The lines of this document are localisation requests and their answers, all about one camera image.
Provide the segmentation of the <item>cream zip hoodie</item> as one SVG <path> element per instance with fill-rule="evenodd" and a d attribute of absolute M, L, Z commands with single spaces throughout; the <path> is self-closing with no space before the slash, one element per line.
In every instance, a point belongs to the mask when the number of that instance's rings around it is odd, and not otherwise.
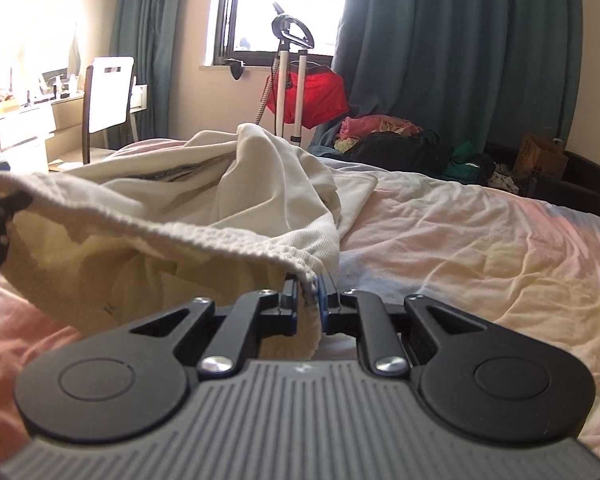
<path fill-rule="evenodd" d="M 377 181 L 253 124 L 201 131 L 170 148 L 124 151 L 60 174 L 0 171 L 6 282 L 85 336 L 209 297 L 230 304 L 294 274 L 306 298 L 298 334 L 263 346 L 307 359 L 321 340 L 315 293 Z"/>

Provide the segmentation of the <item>pile of clothes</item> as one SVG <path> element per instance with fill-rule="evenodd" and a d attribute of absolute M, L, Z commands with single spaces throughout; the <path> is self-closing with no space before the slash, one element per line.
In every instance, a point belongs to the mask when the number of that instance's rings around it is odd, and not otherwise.
<path fill-rule="evenodd" d="M 437 133 L 401 118 L 347 118 L 335 136 L 334 149 L 348 162 L 519 192 L 505 162 L 496 162 L 469 141 L 446 144 Z"/>

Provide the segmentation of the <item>white desk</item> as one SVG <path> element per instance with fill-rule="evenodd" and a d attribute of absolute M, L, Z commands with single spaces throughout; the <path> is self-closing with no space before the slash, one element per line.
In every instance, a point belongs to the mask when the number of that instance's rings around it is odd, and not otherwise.
<path fill-rule="evenodd" d="M 82 159 L 83 94 L 0 113 L 0 160 L 29 171 Z"/>

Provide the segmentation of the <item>white chair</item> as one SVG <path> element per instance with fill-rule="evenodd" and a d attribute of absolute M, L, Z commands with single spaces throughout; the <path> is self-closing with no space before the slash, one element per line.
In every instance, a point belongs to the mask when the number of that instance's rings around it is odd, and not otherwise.
<path fill-rule="evenodd" d="M 82 162 L 91 162 L 91 135 L 120 126 L 130 114 L 132 56 L 101 56 L 86 68 L 81 127 Z"/>

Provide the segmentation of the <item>black sofa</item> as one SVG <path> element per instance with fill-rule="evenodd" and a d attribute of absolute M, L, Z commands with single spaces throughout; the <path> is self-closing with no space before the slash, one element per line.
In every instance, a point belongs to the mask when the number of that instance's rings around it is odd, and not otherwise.
<path fill-rule="evenodd" d="M 565 152 L 568 164 L 560 179 L 532 174 L 524 180 L 513 176 L 519 148 L 486 142 L 483 153 L 497 165 L 501 162 L 518 188 L 517 194 L 536 200 L 568 207 L 600 217 L 600 165 L 580 155 Z"/>

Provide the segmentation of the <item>left teal curtain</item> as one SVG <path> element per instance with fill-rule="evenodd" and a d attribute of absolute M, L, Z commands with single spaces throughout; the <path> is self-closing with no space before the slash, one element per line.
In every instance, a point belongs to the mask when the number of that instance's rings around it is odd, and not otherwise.
<path fill-rule="evenodd" d="M 138 138 L 169 133 L 173 53 L 180 0 L 118 0 L 109 53 L 132 56 L 138 84 L 147 87 L 147 107 L 136 120 Z"/>

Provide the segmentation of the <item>teal curtain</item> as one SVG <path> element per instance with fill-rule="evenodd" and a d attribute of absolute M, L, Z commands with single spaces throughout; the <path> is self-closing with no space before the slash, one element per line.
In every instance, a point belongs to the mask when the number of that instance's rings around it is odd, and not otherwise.
<path fill-rule="evenodd" d="M 582 42 L 582 0 L 346 0 L 332 69 L 352 117 L 518 148 L 568 138 Z"/>
<path fill-rule="evenodd" d="M 147 87 L 147 107 L 136 120 L 138 138 L 169 133 L 173 53 L 180 0 L 118 0 L 109 53 L 132 56 L 138 84 Z"/>

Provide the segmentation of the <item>brown paper bag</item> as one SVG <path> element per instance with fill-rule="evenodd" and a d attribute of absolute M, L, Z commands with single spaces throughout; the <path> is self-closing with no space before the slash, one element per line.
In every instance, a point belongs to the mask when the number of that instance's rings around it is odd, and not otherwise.
<path fill-rule="evenodd" d="M 545 140 L 531 133 L 522 139 L 513 169 L 517 180 L 524 180 L 532 174 L 560 179 L 568 164 L 562 140 Z"/>

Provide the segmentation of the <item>red bag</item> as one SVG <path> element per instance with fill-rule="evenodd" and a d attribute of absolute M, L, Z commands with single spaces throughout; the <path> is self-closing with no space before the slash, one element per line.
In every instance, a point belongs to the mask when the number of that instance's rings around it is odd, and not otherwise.
<path fill-rule="evenodd" d="M 298 70 L 294 67 L 287 74 L 285 124 L 294 123 L 298 82 Z M 307 129 L 313 129 L 324 124 L 324 122 L 330 122 L 349 111 L 343 79 L 324 66 L 306 70 L 302 102 L 301 125 Z"/>

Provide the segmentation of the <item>garment steamer stand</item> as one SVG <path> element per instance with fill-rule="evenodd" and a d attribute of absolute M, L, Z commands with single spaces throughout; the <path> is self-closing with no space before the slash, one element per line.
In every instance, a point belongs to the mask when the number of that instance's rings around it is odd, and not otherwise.
<path fill-rule="evenodd" d="M 278 47 L 270 67 L 270 76 L 265 83 L 254 123 L 259 125 L 268 100 L 273 99 L 274 134 L 285 138 L 291 144 L 302 143 L 303 98 L 306 90 L 306 69 L 309 52 L 315 42 L 309 27 L 298 18 L 293 18 L 283 7 L 273 3 L 276 17 L 272 21 L 272 33 L 278 40 Z M 285 136 L 286 95 L 291 84 L 291 48 L 297 47 L 297 84 L 294 97 L 294 118 L 291 121 L 291 134 Z"/>

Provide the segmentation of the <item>window frame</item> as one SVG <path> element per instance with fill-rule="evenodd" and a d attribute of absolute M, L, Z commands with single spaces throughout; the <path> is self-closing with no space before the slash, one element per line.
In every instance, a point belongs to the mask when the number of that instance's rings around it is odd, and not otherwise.
<path fill-rule="evenodd" d="M 346 0 L 212 0 L 207 56 L 214 65 L 241 60 L 248 66 L 272 63 L 278 39 L 272 21 L 284 12 L 302 21 L 314 38 L 310 59 L 332 62 Z"/>

